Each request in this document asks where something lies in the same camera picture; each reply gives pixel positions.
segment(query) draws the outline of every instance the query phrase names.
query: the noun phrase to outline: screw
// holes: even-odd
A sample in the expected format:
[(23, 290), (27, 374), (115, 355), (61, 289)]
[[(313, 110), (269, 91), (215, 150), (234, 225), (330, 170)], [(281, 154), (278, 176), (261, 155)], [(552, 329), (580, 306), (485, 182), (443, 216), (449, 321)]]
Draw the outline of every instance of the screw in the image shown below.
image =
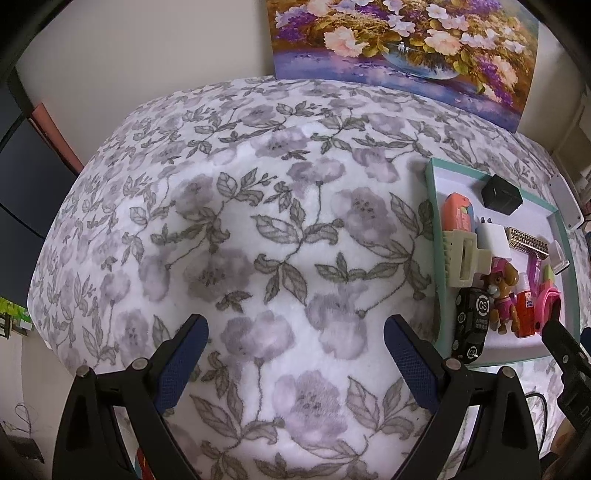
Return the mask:
[(462, 364), (456, 358), (448, 358), (445, 360), (445, 365), (449, 370), (459, 370), (462, 367)]
[(80, 378), (84, 378), (90, 372), (90, 367), (88, 365), (81, 365), (76, 369), (76, 376)]
[(136, 358), (131, 364), (131, 368), (134, 370), (143, 370), (148, 366), (148, 360), (145, 358)]
[(513, 378), (516, 375), (515, 370), (513, 370), (511, 367), (503, 367), (502, 372), (503, 375), (509, 378)]

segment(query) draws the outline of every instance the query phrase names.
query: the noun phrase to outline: toy puppy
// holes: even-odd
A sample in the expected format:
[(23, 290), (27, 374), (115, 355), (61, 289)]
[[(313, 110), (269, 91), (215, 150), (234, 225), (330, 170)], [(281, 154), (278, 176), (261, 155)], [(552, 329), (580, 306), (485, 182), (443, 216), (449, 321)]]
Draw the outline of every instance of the toy puppy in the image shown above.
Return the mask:
[(489, 324), (491, 329), (500, 335), (507, 333), (506, 323), (512, 320), (511, 331), (519, 330), (519, 317), (511, 300), (511, 287), (517, 285), (519, 272), (504, 258), (492, 259), (491, 273), (483, 275), (484, 288), (494, 299), (495, 307), (491, 310)]

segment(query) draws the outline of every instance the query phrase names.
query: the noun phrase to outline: black toy car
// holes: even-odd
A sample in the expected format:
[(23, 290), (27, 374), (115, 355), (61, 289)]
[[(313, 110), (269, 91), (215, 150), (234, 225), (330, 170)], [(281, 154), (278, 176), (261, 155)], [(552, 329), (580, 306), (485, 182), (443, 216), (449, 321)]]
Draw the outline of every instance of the black toy car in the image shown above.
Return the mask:
[(456, 298), (452, 357), (469, 364), (482, 354), (490, 310), (491, 301), (487, 292), (479, 288), (460, 289)]

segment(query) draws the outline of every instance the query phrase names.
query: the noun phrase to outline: floral blanket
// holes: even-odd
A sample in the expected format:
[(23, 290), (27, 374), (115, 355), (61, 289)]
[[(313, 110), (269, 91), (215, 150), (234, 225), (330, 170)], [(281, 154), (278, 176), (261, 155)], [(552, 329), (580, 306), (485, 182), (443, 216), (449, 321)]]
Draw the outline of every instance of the floral blanket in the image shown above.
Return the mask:
[[(166, 416), (205, 478), (390, 479), (428, 420), (382, 329), (400, 313), (434, 335), (432, 156), (553, 202), (539, 145), (409, 93), (267, 77), (148, 102), (65, 199), (31, 285), (35, 325), (71, 372), (107, 372), (201, 313), (210, 343)], [(584, 326), (590, 268), (583, 235), (570, 241)], [(560, 371), (514, 368), (548, 399), (546, 451)]]

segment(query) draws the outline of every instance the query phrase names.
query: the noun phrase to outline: painting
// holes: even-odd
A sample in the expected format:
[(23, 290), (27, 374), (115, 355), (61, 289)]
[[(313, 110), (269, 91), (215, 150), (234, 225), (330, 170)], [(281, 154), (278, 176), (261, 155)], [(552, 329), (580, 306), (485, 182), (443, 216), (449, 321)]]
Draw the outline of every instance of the painting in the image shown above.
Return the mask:
[(537, 20), (515, 0), (267, 0), (279, 79), (404, 90), (517, 130)]

